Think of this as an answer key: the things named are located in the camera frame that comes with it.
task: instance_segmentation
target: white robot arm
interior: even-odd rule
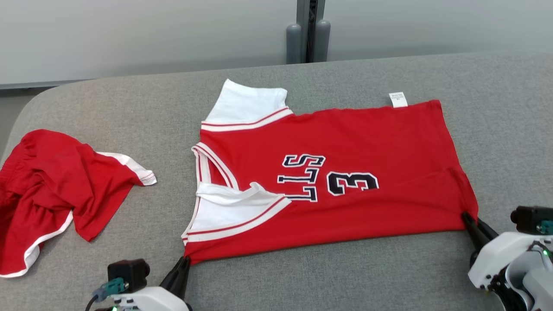
[[[548,248],[553,235],[543,235],[548,231],[538,231],[540,227],[535,225],[521,231],[537,235],[497,235],[480,219],[476,224],[463,214],[463,220],[476,248],[468,273],[472,284],[495,292],[506,311],[553,311],[553,255]]]
[[[182,299],[159,286],[145,287],[134,293],[111,295],[111,298],[117,311],[191,311]]]

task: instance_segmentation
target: gray couch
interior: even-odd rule
[[[144,258],[157,285],[182,255],[194,206],[190,147],[226,78],[283,87],[297,113],[438,98],[479,215],[513,231],[520,204],[553,206],[553,56],[491,53],[418,56],[130,76],[46,91],[23,110],[3,160],[21,137],[47,128],[97,151],[123,153],[155,172],[135,187],[93,243],[71,225],[30,271],[0,279],[0,309],[84,310],[106,267]],[[390,211],[388,221],[393,221]],[[470,283],[466,232],[385,237],[310,246],[193,266],[186,300],[211,310],[502,310]]]

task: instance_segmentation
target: clothing tag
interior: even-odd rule
[[[390,99],[392,100],[394,108],[407,107],[407,100],[403,92],[390,93]]]

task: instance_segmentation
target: jersey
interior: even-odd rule
[[[134,185],[155,183],[124,154],[95,152],[59,132],[27,133],[0,170],[0,277],[24,275],[72,221],[92,241]]]
[[[201,125],[192,264],[318,243],[464,230],[478,205],[438,100],[295,115],[227,80]]]

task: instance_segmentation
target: white wall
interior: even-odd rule
[[[0,85],[286,63],[296,0],[0,0]]]
[[[553,53],[552,0],[326,0],[328,60],[484,50]]]

